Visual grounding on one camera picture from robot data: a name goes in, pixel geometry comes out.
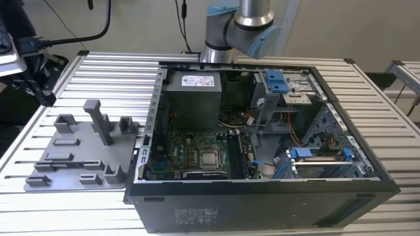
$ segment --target motherboard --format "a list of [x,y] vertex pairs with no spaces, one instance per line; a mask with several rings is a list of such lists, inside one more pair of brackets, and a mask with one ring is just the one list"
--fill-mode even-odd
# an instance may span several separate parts
[[151,180],[257,177],[249,133],[171,131],[165,153],[150,163]]

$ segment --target metal cylinder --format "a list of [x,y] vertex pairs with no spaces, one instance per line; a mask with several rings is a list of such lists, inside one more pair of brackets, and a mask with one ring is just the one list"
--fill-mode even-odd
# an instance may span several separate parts
[[239,0],[239,7],[234,13],[234,21],[249,27],[267,24],[274,18],[269,9],[269,0]]
[[203,47],[199,53],[199,62],[205,63],[235,63],[235,50],[218,51],[215,49]]

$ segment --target white wall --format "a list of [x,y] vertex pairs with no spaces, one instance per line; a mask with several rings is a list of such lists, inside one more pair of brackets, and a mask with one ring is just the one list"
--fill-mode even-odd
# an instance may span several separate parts
[[[47,0],[75,36],[97,34],[105,22],[105,0],[94,0],[89,11],[86,0]],[[203,46],[206,5],[211,0],[187,0],[186,36],[190,48]],[[42,0],[25,0],[25,11],[37,34],[45,39],[71,37]],[[273,0],[274,23],[279,25],[286,0]],[[131,53],[179,53],[185,44],[178,31],[174,0],[111,0],[109,32],[83,43],[90,51]],[[79,44],[53,46],[50,51],[71,59]]]
[[382,72],[420,60],[418,0],[301,0],[283,56],[353,58]]

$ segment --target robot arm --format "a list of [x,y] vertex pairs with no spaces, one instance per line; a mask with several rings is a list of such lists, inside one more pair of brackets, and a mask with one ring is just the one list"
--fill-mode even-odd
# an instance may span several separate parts
[[259,59],[273,48],[279,27],[273,25],[269,0],[222,0],[207,5],[201,62],[234,63],[238,50]]

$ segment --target blue drive bracket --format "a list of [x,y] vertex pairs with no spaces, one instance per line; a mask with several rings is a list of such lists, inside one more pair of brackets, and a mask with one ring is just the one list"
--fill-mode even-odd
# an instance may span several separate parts
[[270,93],[287,93],[289,86],[279,71],[265,70],[265,82]]

